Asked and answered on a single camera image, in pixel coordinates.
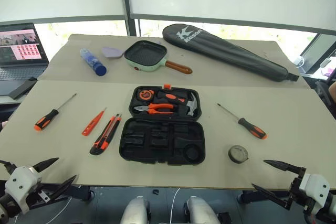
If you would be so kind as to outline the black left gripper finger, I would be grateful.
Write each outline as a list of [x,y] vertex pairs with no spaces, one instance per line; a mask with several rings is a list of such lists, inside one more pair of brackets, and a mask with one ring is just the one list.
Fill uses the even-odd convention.
[[35,164],[33,166],[33,169],[36,172],[40,173],[40,172],[44,171],[45,169],[47,169],[49,166],[51,166],[53,163],[55,163],[58,160],[59,160],[58,157],[54,157],[54,158],[50,158],[50,159],[41,161],[41,162]]
[[61,197],[61,196],[71,186],[72,182],[75,180],[76,177],[77,175],[74,175],[61,184],[49,184],[48,190],[50,191],[50,195],[49,195],[50,201],[66,200],[67,197]]

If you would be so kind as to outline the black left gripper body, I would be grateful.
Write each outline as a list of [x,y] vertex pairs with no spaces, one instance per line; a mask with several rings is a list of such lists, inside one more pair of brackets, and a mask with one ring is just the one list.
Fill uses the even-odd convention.
[[51,204],[55,192],[42,183],[42,176],[32,166],[27,167],[25,203],[30,210]]

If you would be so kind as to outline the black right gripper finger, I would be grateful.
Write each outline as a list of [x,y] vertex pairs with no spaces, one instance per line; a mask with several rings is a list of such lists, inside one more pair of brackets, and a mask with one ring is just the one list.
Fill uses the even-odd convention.
[[255,185],[252,183],[252,186],[260,192],[262,195],[264,195],[268,200],[271,200],[272,202],[276,203],[277,205],[281,206],[284,209],[289,210],[291,207],[291,203],[287,200],[282,200],[281,198],[277,197],[275,193],[266,190],[258,185]]
[[295,174],[300,174],[302,167],[298,167],[298,166],[294,166],[291,164],[288,164],[286,162],[282,162],[282,161],[275,161],[275,160],[269,160],[269,159],[265,159],[264,162],[268,165],[271,165],[272,167],[275,167],[279,170],[282,171],[289,171]]

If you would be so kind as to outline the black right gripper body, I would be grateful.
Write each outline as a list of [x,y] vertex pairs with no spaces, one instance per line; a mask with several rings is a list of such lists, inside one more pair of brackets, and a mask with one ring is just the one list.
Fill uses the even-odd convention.
[[306,168],[298,166],[288,166],[288,171],[298,175],[290,185],[289,188],[289,198],[288,198],[288,210],[290,210],[292,203],[296,202],[301,206],[306,205],[307,196],[299,189],[303,177],[306,172]]

